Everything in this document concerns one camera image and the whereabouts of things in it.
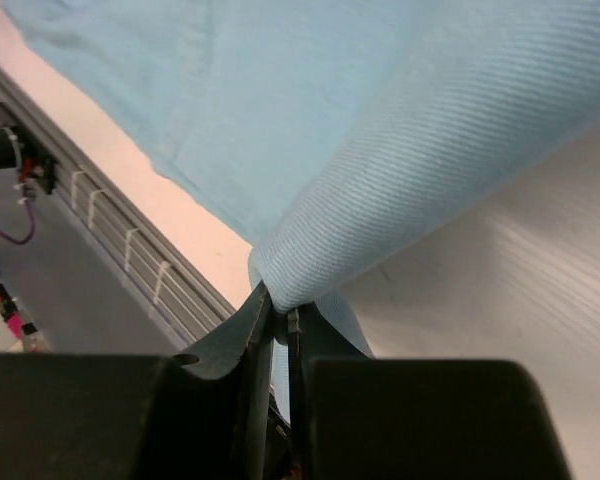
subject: pink object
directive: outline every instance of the pink object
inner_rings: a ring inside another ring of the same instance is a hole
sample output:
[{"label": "pink object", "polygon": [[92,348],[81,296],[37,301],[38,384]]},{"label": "pink object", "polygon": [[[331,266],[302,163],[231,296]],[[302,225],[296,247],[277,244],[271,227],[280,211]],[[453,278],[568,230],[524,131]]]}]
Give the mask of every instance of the pink object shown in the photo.
[{"label": "pink object", "polygon": [[11,330],[18,340],[22,340],[22,319],[19,313],[14,313],[9,320],[7,320],[7,327]]}]

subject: light blue cloth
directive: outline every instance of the light blue cloth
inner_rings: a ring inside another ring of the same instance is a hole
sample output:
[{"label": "light blue cloth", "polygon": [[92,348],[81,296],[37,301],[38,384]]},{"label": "light blue cloth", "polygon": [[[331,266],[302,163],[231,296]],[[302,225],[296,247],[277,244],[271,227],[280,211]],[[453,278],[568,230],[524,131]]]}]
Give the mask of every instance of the light blue cloth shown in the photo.
[{"label": "light blue cloth", "polygon": [[600,119],[600,0],[5,5],[160,172],[256,241],[252,278],[280,310],[318,298],[356,342],[322,295]]}]

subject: white zip tie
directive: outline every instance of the white zip tie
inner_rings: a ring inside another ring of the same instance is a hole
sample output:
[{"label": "white zip tie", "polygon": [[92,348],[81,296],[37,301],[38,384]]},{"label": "white zip tie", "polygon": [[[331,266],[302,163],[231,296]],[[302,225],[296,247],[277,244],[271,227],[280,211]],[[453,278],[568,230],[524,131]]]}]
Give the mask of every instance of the white zip tie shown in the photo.
[{"label": "white zip tie", "polygon": [[84,175],[84,170],[76,170],[71,173],[71,210],[78,208],[78,177]]},{"label": "white zip tie", "polygon": [[153,304],[157,305],[158,297],[160,296],[160,289],[162,288],[164,274],[171,268],[171,264],[166,260],[163,260],[158,270],[158,280],[156,280],[156,288],[153,289]]},{"label": "white zip tie", "polygon": [[139,228],[132,228],[124,234],[124,271],[127,273],[129,273],[129,262],[131,261],[131,240],[133,234],[139,231]]},{"label": "white zip tie", "polygon": [[18,136],[13,133],[9,127],[2,127],[2,130],[9,136],[9,141],[11,142],[11,146],[13,147],[13,153],[16,156],[16,167],[18,170],[22,170],[23,162],[22,162],[22,153],[20,152],[20,145],[18,144]]},{"label": "white zip tie", "polygon": [[89,194],[89,210],[87,212],[87,226],[89,227],[89,230],[93,230],[93,217],[96,213],[96,197],[100,193],[104,193],[104,190],[94,190]]}]

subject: blue fabric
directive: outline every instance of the blue fabric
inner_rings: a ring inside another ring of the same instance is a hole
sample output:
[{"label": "blue fabric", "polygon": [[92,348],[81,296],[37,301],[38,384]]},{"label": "blue fabric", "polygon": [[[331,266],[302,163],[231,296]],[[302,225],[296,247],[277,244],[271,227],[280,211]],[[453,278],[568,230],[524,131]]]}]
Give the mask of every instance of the blue fabric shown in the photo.
[{"label": "blue fabric", "polygon": [[160,172],[256,242],[251,275],[277,308],[318,299],[356,338],[323,295],[600,119],[600,0],[5,6]]}]

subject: red object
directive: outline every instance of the red object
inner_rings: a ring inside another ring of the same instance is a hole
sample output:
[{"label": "red object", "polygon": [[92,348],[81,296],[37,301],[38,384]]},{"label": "red object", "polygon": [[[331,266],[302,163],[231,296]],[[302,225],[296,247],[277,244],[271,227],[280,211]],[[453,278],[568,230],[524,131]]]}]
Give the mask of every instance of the red object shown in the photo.
[{"label": "red object", "polygon": [[7,320],[7,327],[11,330],[18,340],[22,340],[22,319],[20,314],[14,313],[9,320]]}]

